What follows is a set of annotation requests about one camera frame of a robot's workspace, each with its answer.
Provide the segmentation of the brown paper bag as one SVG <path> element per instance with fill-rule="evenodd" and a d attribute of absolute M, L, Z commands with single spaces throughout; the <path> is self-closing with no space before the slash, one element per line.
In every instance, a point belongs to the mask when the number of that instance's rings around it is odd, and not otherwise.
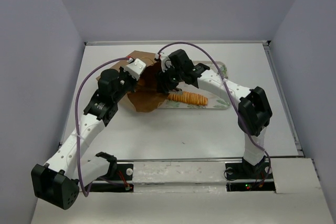
<path fill-rule="evenodd" d="M 128 63 L 121 60 L 109 69 L 124 67 L 132 77 L 137 79 L 137 85 L 133 92 L 128 92 L 119 102 L 127 108 L 133 108 L 137 112 L 149 113 L 157 109 L 167 98 L 166 94 L 158 93 L 156 74 L 161 70 L 161 64 L 154 60 L 154 53 L 133 51 L 127 58 L 134 62 Z"/>

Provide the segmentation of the fake ridged spiral bread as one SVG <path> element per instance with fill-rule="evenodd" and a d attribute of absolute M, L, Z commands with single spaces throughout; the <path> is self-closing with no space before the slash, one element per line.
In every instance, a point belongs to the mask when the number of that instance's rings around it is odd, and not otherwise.
<path fill-rule="evenodd" d="M 191 105 L 206 106 L 208 98 L 192 92 L 183 91 L 182 94 L 169 94 L 167 97 L 171 101 L 182 102 Z"/>

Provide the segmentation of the metal kitchen tongs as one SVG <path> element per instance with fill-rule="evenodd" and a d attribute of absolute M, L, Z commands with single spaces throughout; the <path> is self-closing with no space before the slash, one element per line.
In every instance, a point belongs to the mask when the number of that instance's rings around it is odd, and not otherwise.
<path fill-rule="evenodd" d="M 171 95 L 182 95 L 183 91 L 180 88 L 175 88 L 173 90 L 170 90 L 169 94 L 171 94 Z"/>

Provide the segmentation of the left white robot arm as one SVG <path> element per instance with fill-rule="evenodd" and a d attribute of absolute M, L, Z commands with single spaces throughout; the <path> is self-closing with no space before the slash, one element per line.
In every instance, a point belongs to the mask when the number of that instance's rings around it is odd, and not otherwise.
<path fill-rule="evenodd" d="M 63 210 L 69 209 L 79 193 L 88 196 L 97 178 L 111 179 L 117 171 L 117 158 L 105 152 L 96 154 L 87 164 L 81 158 L 93 140 L 109 124 L 118 111 L 119 101 L 135 90 L 146 63 L 125 57 L 126 65 L 120 69 L 106 69 L 98 79 L 98 88 L 92 95 L 83 114 L 78 113 L 78 103 L 83 86 L 75 98 L 75 129 L 58 151 L 43 165 L 31 170 L 34 194 Z"/>

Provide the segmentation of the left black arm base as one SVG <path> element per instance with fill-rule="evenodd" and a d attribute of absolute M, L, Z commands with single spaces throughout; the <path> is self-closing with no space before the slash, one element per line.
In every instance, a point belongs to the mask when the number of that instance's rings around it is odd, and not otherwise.
<path fill-rule="evenodd" d="M 117 170 L 113 175 L 98 178 L 91 184 L 90 192 L 94 193 L 132 193 L 133 163 L 118 163 Z"/>

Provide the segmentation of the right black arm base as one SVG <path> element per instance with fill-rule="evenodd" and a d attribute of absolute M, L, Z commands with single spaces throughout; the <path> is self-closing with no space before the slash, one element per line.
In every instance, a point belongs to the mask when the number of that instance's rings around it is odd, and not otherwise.
<path fill-rule="evenodd" d="M 268 162 L 262 164 L 261 171 L 247 174 L 240 162 L 226 163 L 223 172 L 228 192 L 276 191 L 272 172 L 268 175 Z"/>

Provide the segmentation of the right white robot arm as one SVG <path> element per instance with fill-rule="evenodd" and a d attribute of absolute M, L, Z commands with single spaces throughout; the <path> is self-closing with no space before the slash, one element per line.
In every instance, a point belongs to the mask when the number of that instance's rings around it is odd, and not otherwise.
<path fill-rule="evenodd" d="M 265 133 L 272 117 L 264 89 L 240 86 L 224 78 L 219 70 L 214 71 L 203 63 L 194 64 L 182 49 L 168 56 L 156 54 L 155 61 L 161 64 L 156 74 L 158 92 L 175 91 L 178 84 L 184 82 L 231 102 L 238 113 L 239 128 L 245 135 L 241 171 L 248 178 L 258 175 L 266 159 Z"/>

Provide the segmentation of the floral leaf pattern tray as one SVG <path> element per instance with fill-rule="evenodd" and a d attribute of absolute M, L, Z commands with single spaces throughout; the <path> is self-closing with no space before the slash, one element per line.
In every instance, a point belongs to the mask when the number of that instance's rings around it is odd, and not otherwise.
<path fill-rule="evenodd" d="M 216 69 L 216 67 L 213 65 L 213 63 L 211 61 L 194 61 L 193 63 L 194 63 L 194 65 L 196 65 L 198 63 L 203 63 L 203 64 L 209 66 L 210 69 L 215 71 L 216 74 L 219 76 L 218 70 Z M 222 74 L 224 75 L 224 77 L 226 79 L 228 79 L 227 68 L 226 68 L 225 64 L 223 62 L 220 62 L 220 61 L 217 61 L 216 63 L 219 66 L 219 69 L 222 72 Z M 219 98 L 218 96 L 216 96 L 216 95 L 214 95 L 214 94 L 212 94 L 208 91 L 197 89 L 192 85 L 185 84 L 184 82 L 180 83 L 177 87 L 182 89 L 182 91 L 192 92 L 192 93 L 200 94 L 200 95 L 206 97 L 208 99 L 207 105 L 206 106 L 192 105 L 192 104 L 186 104 L 186 103 L 171 101 L 171 100 L 166 99 L 158 107 L 158 109 L 214 109 L 214 110 L 217 109 L 217 110 L 225 110 L 225 109 L 228 109 L 230 107 L 230 103 L 229 103 L 228 98 L 225 98 L 225 99 Z"/>

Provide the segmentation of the white foreground cover board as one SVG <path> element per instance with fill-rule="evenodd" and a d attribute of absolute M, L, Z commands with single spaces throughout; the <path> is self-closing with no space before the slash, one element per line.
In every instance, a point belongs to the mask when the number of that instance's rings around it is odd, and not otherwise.
<path fill-rule="evenodd" d="M 335 223 L 311 159 L 274 158 L 275 190 L 228 191 L 224 162 L 136 162 L 134 191 L 39 200 L 33 223 Z"/>

